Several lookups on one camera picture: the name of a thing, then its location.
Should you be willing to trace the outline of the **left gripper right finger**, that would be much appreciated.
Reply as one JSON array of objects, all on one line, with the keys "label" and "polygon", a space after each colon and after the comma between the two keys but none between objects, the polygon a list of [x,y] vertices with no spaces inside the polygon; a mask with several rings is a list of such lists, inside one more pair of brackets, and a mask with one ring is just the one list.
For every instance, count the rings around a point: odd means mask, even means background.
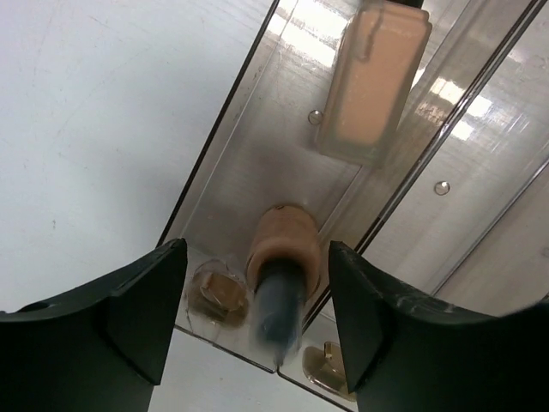
[{"label": "left gripper right finger", "polygon": [[347,387],[362,411],[545,411],[548,303],[502,317],[434,298],[329,246]]}]

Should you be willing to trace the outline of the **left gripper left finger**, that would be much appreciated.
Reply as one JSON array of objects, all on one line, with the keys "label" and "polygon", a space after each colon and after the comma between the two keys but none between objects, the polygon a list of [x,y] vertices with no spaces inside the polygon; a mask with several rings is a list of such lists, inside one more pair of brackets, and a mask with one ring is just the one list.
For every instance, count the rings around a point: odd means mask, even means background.
[{"label": "left gripper left finger", "polygon": [[146,411],[187,269],[172,240],[135,262],[1,315],[3,411]]}]

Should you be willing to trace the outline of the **beige foundation pump bottle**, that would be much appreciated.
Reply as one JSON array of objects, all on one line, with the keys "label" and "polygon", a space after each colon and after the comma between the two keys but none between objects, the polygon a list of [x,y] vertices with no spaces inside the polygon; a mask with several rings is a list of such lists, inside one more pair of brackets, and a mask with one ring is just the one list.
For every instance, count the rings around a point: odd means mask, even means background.
[{"label": "beige foundation pump bottle", "polygon": [[316,136],[322,155],[378,161],[395,136],[431,35],[421,1],[364,1],[349,22]]}]

